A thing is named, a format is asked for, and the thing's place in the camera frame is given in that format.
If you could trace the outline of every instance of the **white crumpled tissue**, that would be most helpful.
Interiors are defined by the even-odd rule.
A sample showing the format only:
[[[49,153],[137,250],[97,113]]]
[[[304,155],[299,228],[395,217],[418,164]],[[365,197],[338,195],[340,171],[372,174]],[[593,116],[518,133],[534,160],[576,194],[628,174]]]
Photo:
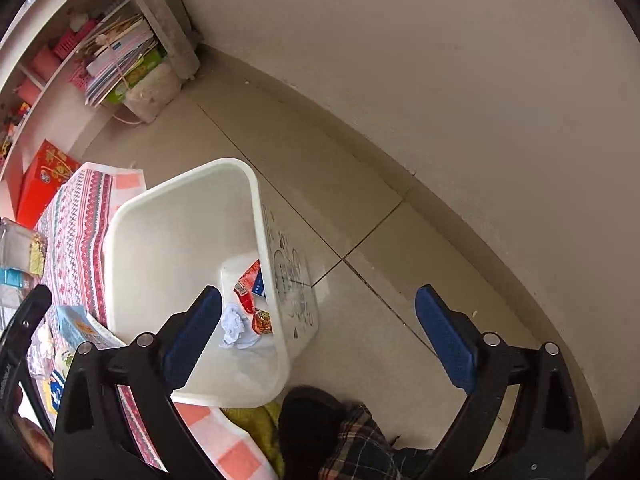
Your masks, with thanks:
[[[238,348],[242,350],[253,346],[260,335],[251,327],[251,319],[245,314],[242,306],[237,303],[226,303],[222,309],[220,325],[225,335],[220,348]]]

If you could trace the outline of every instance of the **wall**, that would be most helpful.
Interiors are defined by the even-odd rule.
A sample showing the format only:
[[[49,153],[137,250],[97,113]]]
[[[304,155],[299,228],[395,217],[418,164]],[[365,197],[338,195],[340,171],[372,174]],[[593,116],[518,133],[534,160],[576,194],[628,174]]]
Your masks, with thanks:
[[[206,43],[356,128],[459,214],[640,404],[640,45],[612,0],[184,0]]]

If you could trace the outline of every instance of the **trash bin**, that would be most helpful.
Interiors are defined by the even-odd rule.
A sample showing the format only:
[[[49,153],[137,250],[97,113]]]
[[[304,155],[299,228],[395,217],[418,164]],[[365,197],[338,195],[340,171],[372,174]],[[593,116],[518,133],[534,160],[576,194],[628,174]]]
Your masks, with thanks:
[[[108,328],[125,343],[156,332],[204,286],[237,303],[238,278],[260,259],[273,334],[251,348],[220,348],[214,330],[178,402],[253,408],[285,386],[293,359],[318,330],[318,307],[295,242],[262,202],[254,171],[221,158],[125,203],[104,241]]]

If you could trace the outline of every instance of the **silver bolt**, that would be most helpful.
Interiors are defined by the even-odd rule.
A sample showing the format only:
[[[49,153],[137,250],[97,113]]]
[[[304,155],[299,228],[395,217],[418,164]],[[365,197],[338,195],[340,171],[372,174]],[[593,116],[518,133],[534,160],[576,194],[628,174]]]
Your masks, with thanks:
[[[556,345],[555,343],[545,344],[545,350],[547,353],[551,355],[558,355],[560,353],[560,349],[558,348],[558,345]]]
[[[498,346],[500,344],[500,336],[494,334],[493,332],[487,332],[482,336],[482,341],[484,341],[489,346]]]
[[[84,343],[80,343],[80,345],[78,346],[78,353],[80,355],[87,355],[91,351],[91,348],[91,343],[85,341]]]
[[[138,343],[138,346],[142,346],[142,348],[149,346],[153,341],[154,335],[149,333],[140,334],[138,339],[136,339],[136,343]]]

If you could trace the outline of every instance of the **black shoe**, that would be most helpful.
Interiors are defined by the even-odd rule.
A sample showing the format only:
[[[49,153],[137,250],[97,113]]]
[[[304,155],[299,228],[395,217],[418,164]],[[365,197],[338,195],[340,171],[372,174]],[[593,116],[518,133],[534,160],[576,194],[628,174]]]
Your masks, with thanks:
[[[317,480],[345,414],[340,401],[318,388],[298,386],[287,394],[278,420],[284,480]]]

